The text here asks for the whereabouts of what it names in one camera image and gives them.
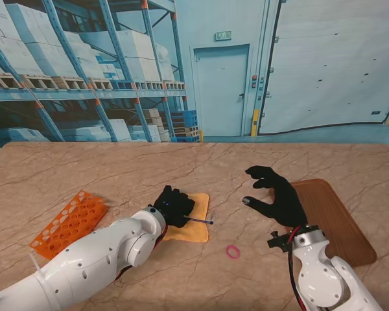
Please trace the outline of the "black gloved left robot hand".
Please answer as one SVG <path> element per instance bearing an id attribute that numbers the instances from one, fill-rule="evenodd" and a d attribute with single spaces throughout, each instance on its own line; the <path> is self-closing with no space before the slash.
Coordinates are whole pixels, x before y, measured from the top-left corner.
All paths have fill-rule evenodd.
<path id="1" fill-rule="evenodd" d="M 154 202 L 154 208 L 163 215 L 166 224 L 177 228 L 182 228 L 189 221 L 187 217 L 192 213 L 194 206 L 194 200 L 170 185 L 164 187 Z"/>

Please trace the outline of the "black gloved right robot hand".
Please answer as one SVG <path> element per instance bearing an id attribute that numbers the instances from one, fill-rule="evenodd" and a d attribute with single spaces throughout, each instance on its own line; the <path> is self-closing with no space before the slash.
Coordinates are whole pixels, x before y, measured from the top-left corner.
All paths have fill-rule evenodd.
<path id="1" fill-rule="evenodd" d="M 271 167 L 258 165 L 246 169 L 245 173 L 252 179 L 256 179 L 253 188 L 272 189 L 274 199 L 269 204 L 251 196 L 245 196 L 242 199 L 243 204 L 267 218 L 274 219 L 285 227 L 304 227 L 308 224 L 307 216 L 297 192 L 286 178 L 280 176 Z"/>

